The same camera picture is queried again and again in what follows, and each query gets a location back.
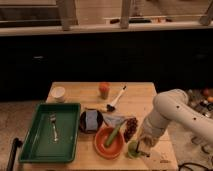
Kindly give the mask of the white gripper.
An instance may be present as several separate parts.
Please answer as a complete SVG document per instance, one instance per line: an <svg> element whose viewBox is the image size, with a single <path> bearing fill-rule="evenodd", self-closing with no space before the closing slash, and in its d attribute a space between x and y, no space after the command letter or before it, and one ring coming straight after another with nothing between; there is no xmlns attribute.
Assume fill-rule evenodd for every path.
<svg viewBox="0 0 213 171"><path fill-rule="evenodd" d="M144 142L147 146L150 147L150 153L151 149L156 145L156 140L149 134L141 133L138 137L138 142Z"/></svg>

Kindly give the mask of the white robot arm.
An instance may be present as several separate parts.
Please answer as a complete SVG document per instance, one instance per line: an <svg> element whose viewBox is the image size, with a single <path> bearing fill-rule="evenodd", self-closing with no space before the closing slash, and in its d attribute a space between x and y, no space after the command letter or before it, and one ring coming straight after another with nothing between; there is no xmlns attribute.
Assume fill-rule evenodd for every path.
<svg viewBox="0 0 213 171"><path fill-rule="evenodd" d="M213 146L213 119L189 107L188 102L189 96L181 89L158 93L151 112L142 121L137 152L149 155L171 121L182 124Z"/></svg>

